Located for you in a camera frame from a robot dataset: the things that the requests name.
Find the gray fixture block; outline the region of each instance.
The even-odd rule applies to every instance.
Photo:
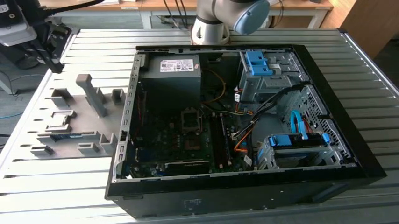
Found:
[[[70,107],[67,100],[73,98],[67,89],[55,89],[51,93],[51,99],[57,107]]]
[[[31,153],[35,156],[53,155],[55,151],[49,146],[33,146]]]
[[[107,110],[103,105],[105,102],[105,95],[102,93],[101,88],[95,89],[93,86],[93,76],[90,74],[81,74],[77,78],[77,84],[83,88],[86,91],[86,98],[90,105],[94,107],[98,115],[101,117],[107,116]]]
[[[115,134],[111,135],[111,140],[109,141],[106,135],[102,134],[101,137],[101,147],[106,151],[107,154],[113,155],[114,151],[117,150],[118,139]]]
[[[126,94],[123,89],[114,89],[111,99],[115,106],[123,106],[126,100]]]
[[[94,132],[79,132],[79,133],[41,133],[38,134],[37,139],[42,143],[57,142],[59,140],[66,139],[83,139],[85,141],[99,141],[101,140],[101,133],[98,131]]]
[[[93,142],[79,143],[78,150],[82,152],[82,154],[93,154],[101,151],[99,147]]]

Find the blue plastic bracket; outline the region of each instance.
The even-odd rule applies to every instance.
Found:
[[[263,57],[262,51],[250,51],[246,55],[251,68],[253,76],[273,76],[274,71],[269,69],[267,58]]]
[[[302,120],[301,112],[299,111],[291,111],[291,117],[290,117],[290,122],[291,122],[291,132],[299,132],[302,136],[305,137],[305,140],[309,139],[307,134],[306,134],[306,127],[305,127],[305,121]]]

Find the aluminum table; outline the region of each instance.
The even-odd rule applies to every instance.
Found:
[[[47,72],[0,154],[0,221],[14,223],[390,223],[399,220],[399,91],[346,33],[338,30],[273,29],[237,44],[305,44],[389,176],[322,204],[135,220],[105,200],[111,157],[86,157],[66,149],[38,159],[29,147],[46,128],[53,88],[82,94],[75,79],[91,74],[103,93],[127,88],[138,45],[187,45],[182,30],[82,30],[65,53],[62,74]]]

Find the black device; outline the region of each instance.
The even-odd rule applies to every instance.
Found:
[[[137,50],[106,191],[135,218],[321,203],[386,176],[303,45]]]
[[[55,24],[50,17],[103,1],[49,9],[39,0],[0,0],[0,44],[17,50],[7,54],[17,55],[25,51],[27,58],[37,59],[53,72],[61,73],[65,68],[61,58],[73,30],[65,24]],[[6,56],[14,61],[14,55]]]

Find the cable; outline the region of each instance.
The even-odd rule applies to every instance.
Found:
[[[275,20],[273,19],[270,28],[275,28],[281,24],[281,22],[283,20],[283,16],[285,16],[285,4],[283,4],[282,0],[279,0],[279,3],[281,3],[279,19],[277,20],[277,24],[275,25],[274,25]]]
[[[305,125],[306,125],[307,132],[309,132],[309,133],[314,133],[314,130],[313,130],[313,127],[311,127],[310,123],[307,122],[306,119],[303,119],[303,121],[305,121]]]
[[[225,93],[226,93],[226,82],[225,82],[223,78],[221,77],[221,75],[219,75],[217,72],[214,72],[211,69],[203,69],[203,70],[211,72],[211,73],[218,77],[218,79],[221,80],[221,82],[223,83],[223,91],[222,91],[221,96],[217,97],[217,98],[213,99],[213,100],[209,100],[209,101],[202,102],[202,103],[205,103],[205,104],[209,104],[209,103],[213,103],[213,102],[218,101],[218,100],[225,96]]]
[[[81,9],[81,8],[85,8],[85,7],[94,6],[97,4],[101,4],[103,1],[106,1],[106,0],[95,0],[95,1],[90,1],[90,2],[78,4],[78,5],[74,5],[74,6],[67,6],[67,7],[62,7],[62,8],[49,9],[46,11],[47,12],[46,13],[46,17],[51,17],[54,14],[58,14],[58,13],[62,13],[62,12],[66,12],[66,11],[71,11],[71,10],[75,10],[75,9]]]
[[[221,111],[221,110],[215,110],[213,107],[210,107],[210,105],[206,105],[206,104],[202,104],[206,108],[209,108],[211,111],[217,111],[217,112],[221,112],[221,113],[231,113],[234,115],[246,115],[243,113],[234,113],[231,111]]]
[[[179,27],[179,25],[178,25],[178,22],[177,22],[177,20],[175,20],[175,18],[174,18],[174,15],[173,15],[173,13],[171,13],[171,9],[170,9],[170,7],[169,7],[169,3],[167,3],[167,1],[163,0],[163,3],[165,3],[165,6],[167,7],[167,10],[169,10],[169,12],[170,12],[170,16],[171,16],[173,21],[174,21],[174,24],[175,24],[175,26],[181,29],[181,27]]]
[[[186,23],[185,23],[183,14],[182,14],[182,11],[181,11],[181,7],[179,7],[179,4],[178,4],[178,0],[175,0],[175,3],[177,3],[177,7],[178,7],[181,18],[182,18],[183,27],[187,28]]]
[[[247,136],[250,135],[250,133],[253,132],[255,127],[251,128],[251,130],[246,133],[246,135],[243,136],[242,140],[238,142],[237,146],[235,146],[235,152],[238,151],[238,147],[242,144],[242,142],[245,141],[245,139],[247,138]]]
[[[181,0],[181,3],[182,3],[183,11],[185,11],[185,18],[186,18],[186,29],[189,29],[189,22],[187,22],[187,11],[186,11],[186,6],[185,6],[185,3],[183,3],[183,0]]]
[[[0,117],[0,119],[17,117],[17,116],[22,115],[23,113],[25,112],[14,114],[14,115],[10,115],[10,116]]]
[[[10,81],[14,82],[15,80],[19,80],[23,77],[30,77],[30,76],[45,76],[45,75],[25,75],[25,76],[21,76],[21,77],[17,77],[17,78],[11,79]]]
[[[13,91],[13,83],[11,83],[10,76],[7,75],[7,73],[6,73],[5,71],[2,71],[2,70],[0,70],[0,72],[2,72],[2,74],[3,74],[3,75],[6,75],[6,77],[7,77],[7,79],[9,79],[9,83],[10,83],[10,90],[11,90],[11,94],[13,94],[13,96],[18,97],[18,96],[19,96],[19,94],[15,94],[15,93],[14,93],[14,91]]]

